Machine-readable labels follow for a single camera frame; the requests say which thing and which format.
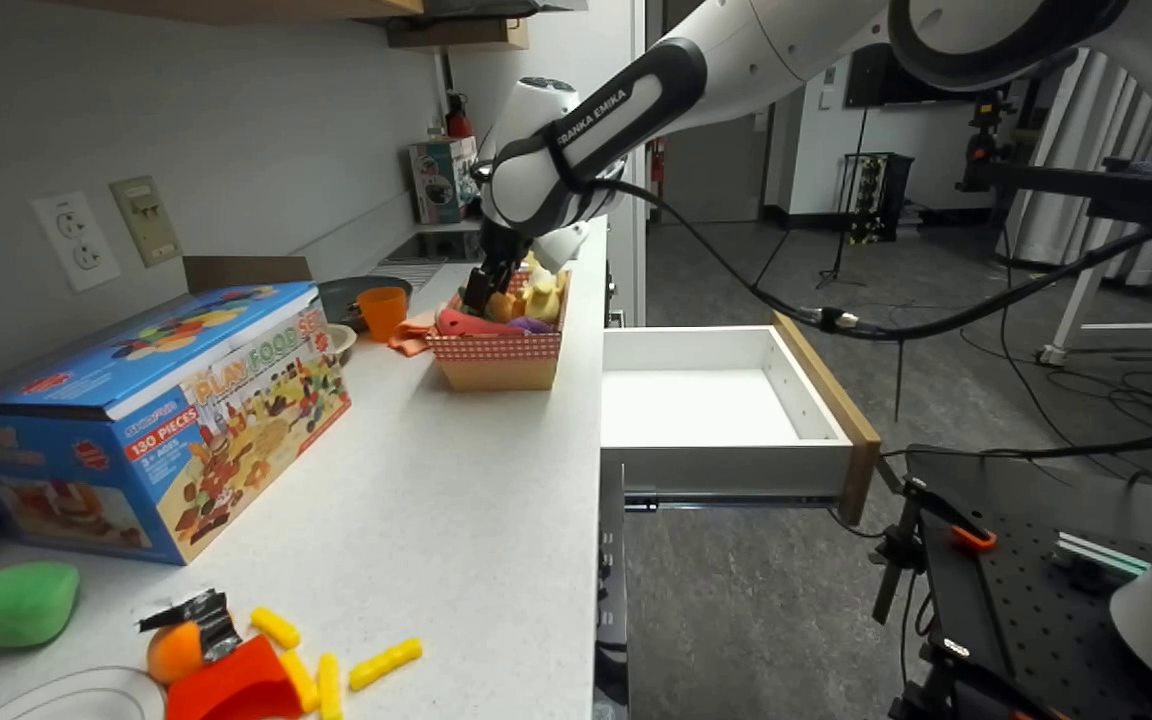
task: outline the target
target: television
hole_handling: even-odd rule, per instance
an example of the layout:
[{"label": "television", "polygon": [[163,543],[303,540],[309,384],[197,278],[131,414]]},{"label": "television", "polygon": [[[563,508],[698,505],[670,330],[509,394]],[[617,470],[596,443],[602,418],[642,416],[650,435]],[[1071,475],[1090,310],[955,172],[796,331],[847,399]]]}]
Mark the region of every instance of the television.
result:
[{"label": "television", "polygon": [[914,103],[971,103],[975,92],[952,92],[914,77],[887,44],[861,47],[847,73],[846,108],[877,108]]}]

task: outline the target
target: play food box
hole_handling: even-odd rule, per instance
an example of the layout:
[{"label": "play food box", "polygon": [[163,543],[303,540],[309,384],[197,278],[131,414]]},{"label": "play food box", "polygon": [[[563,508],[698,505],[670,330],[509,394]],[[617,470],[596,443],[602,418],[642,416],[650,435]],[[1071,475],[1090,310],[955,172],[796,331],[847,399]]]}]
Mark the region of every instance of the play food box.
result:
[{"label": "play food box", "polygon": [[23,541],[185,564],[349,407],[312,282],[187,295],[0,378]]}]

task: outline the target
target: yellow toy french fry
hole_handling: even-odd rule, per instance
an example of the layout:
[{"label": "yellow toy french fry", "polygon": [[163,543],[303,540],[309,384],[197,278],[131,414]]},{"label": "yellow toy french fry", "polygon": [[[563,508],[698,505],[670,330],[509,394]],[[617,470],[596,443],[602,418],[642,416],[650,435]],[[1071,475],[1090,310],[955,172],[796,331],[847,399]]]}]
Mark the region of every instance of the yellow toy french fry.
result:
[{"label": "yellow toy french fry", "polygon": [[374,683],[385,675],[393,673],[403,665],[408,665],[417,657],[424,655],[425,650],[420,646],[419,638],[403,641],[394,647],[372,657],[371,660],[359,662],[355,669],[349,670],[349,689],[354,692]]},{"label": "yellow toy french fry", "polygon": [[319,714],[323,720],[342,720],[340,708],[340,664],[328,652],[319,659]]},{"label": "yellow toy french fry", "polygon": [[291,687],[296,688],[296,695],[301,698],[301,712],[310,714],[319,708],[319,685],[311,679],[310,670],[305,669],[296,651],[283,652],[278,661],[282,662],[283,670],[287,670],[288,679],[291,679]]},{"label": "yellow toy french fry", "polygon": [[288,623],[268,607],[257,607],[256,611],[252,611],[252,626],[256,626],[260,632],[268,635],[285,650],[296,650],[296,646],[301,644],[301,631],[296,629],[296,626]]}]

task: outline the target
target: open drawer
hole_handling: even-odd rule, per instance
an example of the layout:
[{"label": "open drawer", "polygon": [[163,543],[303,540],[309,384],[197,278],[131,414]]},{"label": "open drawer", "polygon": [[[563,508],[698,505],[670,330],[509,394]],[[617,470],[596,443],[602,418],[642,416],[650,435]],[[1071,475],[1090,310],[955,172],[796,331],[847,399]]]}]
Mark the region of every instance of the open drawer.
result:
[{"label": "open drawer", "polygon": [[630,503],[838,505],[855,523],[878,437],[849,407],[783,318],[604,332],[602,465]]}]

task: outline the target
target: small bowl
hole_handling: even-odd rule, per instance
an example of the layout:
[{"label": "small bowl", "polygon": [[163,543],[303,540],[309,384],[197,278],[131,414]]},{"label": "small bowl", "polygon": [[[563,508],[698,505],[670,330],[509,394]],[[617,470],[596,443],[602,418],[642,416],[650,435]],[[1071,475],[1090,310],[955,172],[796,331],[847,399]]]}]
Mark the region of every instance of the small bowl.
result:
[{"label": "small bowl", "polygon": [[328,338],[332,340],[332,350],[328,350],[328,353],[338,356],[342,363],[344,354],[349,351],[353,343],[358,342],[358,333],[353,332],[351,327],[334,323],[328,323]]}]

